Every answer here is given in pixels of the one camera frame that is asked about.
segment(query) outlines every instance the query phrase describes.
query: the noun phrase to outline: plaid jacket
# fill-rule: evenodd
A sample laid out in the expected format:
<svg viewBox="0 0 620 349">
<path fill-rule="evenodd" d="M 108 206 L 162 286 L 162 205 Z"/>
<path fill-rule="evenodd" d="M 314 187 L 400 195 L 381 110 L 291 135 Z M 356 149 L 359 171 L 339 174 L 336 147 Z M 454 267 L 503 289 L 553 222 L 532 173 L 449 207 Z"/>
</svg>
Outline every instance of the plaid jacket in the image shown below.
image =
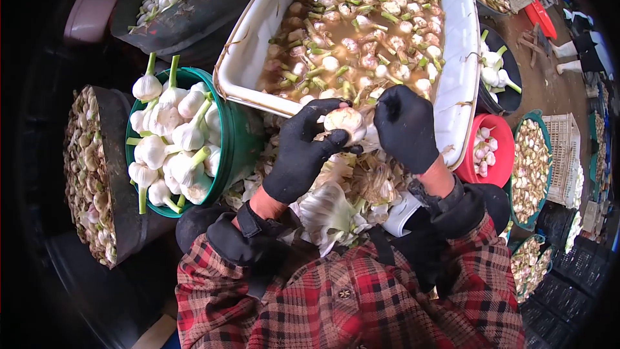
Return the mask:
<svg viewBox="0 0 620 349">
<path fill-rule="evenodd" d="M 367 241 L 276 276 L 262 300 L 247 295 L 246 268 L 196 238 L 178 269 L 182 348 L 486 348 L 524 344 L 510 252 L 490 217 L 448 240 L 447 294 L 419 291 L 407 260 L 377 262 Z"/>
</svg>

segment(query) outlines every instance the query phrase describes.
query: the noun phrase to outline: button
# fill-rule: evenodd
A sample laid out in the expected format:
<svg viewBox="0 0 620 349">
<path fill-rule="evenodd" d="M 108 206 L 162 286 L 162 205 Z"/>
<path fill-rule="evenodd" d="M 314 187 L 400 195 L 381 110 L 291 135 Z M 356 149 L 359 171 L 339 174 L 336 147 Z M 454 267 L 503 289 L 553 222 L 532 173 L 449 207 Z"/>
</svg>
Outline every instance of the button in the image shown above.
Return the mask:
<svg viewBox="0 0 620 349">
<path fill-rule="evenodd" d="M 338 291 L 338 297 L 340 297 L 341 299 L 351 298 L 351 290 L 345 288 L 344 290 Z"/>
</svg>

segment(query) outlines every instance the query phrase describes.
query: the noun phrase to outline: black bucket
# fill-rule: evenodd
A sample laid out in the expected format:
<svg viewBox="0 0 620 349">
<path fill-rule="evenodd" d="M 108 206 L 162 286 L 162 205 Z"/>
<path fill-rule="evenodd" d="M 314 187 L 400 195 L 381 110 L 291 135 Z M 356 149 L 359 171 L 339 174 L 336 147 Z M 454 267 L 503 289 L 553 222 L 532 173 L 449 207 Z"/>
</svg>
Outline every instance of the black bucket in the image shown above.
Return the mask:
<svg viewBox="0 0 620 349">
<path fill-rule="evenodd" d="M 480 24 L 480 32 L 489 30 L 489 34 L 485 42 L 489 46 L 489 50 L 498 51 L 504 45 L 508 47 L 506 41 L 495 30 L 487 25 Z M 516 64 L 515 56 L 513 56 L 510 49 L 506 50 L 502 54 L 501 58 L 504 61 L 503 69 L 508 72 L 510 79 L 519 87 L 523 87 L 521 83 L 521 74 L 519 73 L 519 66 Z M 514 113 L 521 105 L 522 95 L 517 93 L 514 89 L 506 87 L 506 91 L 496 93 L 499 104 L 491 98 L 489 91 L 484 87 L 482 78 L 478 86 L 478 106 L 484 108 L 486 111 L 499 116 L 507 116 Z"/>
<path fill-rule="evenodd" d="M 116 89 L 92 88 L 99 106 L 118 265 L 146 244 L 174 229 L 177 220 L 150 210 L 146 214 L 138 214 L 138 193 L 129 183 L 125 160 L 125 129 L 134 98 Z"/>
<path fill-rule="evenodd" d="M 206 68 L 218 60 L 237 19 L 250 0 L 179 0 L 147 26 L 128 33 L 136 25 L 143 0 L 118 0 L 112 35 L 149 54 L 171 61 L 181 55 L 180 65 Z"/>
</svg>

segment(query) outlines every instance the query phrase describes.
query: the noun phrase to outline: white plastic tub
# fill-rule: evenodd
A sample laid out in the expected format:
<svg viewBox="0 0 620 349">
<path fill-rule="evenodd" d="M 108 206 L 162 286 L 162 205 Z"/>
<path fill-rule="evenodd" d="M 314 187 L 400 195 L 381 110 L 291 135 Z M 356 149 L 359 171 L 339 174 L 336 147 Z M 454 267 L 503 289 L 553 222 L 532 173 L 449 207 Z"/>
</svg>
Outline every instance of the white plastic tub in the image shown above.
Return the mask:
<svg viewBox="0 0 620 349">
<path fill-rule="evenodd" d="M 301 105 L 254 90 L 267 57 L 269 39 L 275 35 L 284 12 L 294 0 L 252 0 L 239 18 L 213 73 L 222 97 L 263 111 L 291 117 Z M 480 31 L 476 0 L 442 0 L 446 12 L 446 64 L 438 81 L 435 100 L 435 138 L 446 165 L 455 169 L 464 156 L 474 119 L 480 68 L 471 52 L 479 53 Z"/>
</svg>

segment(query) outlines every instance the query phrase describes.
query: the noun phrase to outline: woman's right hand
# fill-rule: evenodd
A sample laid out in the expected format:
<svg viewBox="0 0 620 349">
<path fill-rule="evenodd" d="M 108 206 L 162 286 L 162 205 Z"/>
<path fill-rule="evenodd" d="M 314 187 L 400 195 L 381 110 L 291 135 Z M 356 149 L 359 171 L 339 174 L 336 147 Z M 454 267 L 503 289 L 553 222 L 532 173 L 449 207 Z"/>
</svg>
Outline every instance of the woman's right hand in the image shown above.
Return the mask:
<svg viewBox="0 0 620 349">
<path fill-rule="evenodd" d="M 413 174 L 424 174 L 439 157 L 433 105 L 405 85 L 383 92 L 374 122 L 382 148 Z"/>
</svg>

